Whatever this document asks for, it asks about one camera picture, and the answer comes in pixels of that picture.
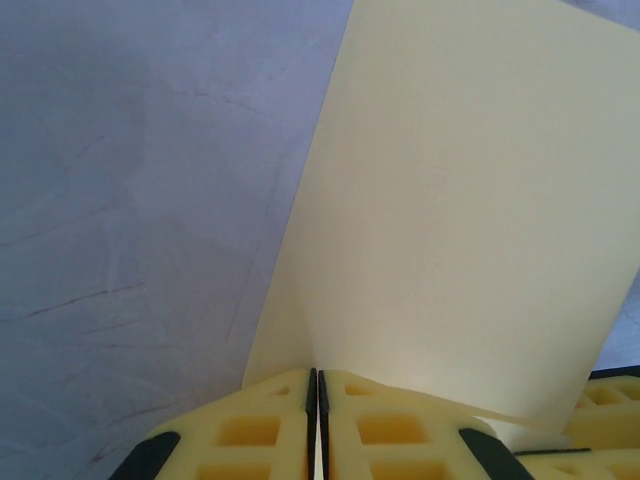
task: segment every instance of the white backdrop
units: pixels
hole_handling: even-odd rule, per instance
[[[0,3],[1,478],[107,478],[239,387],[350,3]],[[601,366],[638,322],[640,282]]]

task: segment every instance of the black rubber strip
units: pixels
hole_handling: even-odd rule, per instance
[[[569,453],[589,453],[590,448],[567,448],[565,450],[527,450],[525,452],[515,452],[516,457],[525,457],[527,455],[562,455]]]
[[[165,432],[140,442],[109,480],[154,480],[179,441],[176,432]]]
[[[591,372],[589,380],[612,377],[638,377],[640,378],[640,365],[635,367],[607,368],[606,370],[596,370]]]
[[[307,386],[307,475],[309,480],[314,480],[316,457],[316,425],[318,422],[318,372],[312,368],[309,372],[309,384]]]
[[[491,480],[534,480],[497,438],[473,428],[464,428],[458,433]]]
[[[329,480],[329,394],[324,372],[318,373],[318,405],[320,406],[320,441],[322,442],[323,480]]]

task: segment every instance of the cream paper sheet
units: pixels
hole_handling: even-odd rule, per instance
[[[296,367],[562,430],[640,264],[640,36],[356,0],[245,384]]]

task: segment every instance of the gray surface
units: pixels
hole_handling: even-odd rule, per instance
[[[106,478],[239,386],[349,7],[0,3],[0,478]]]

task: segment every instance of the paper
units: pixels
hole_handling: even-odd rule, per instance
[[[356,0],[245,373],[343,369],[560,432],[640,263],[640,35]]]

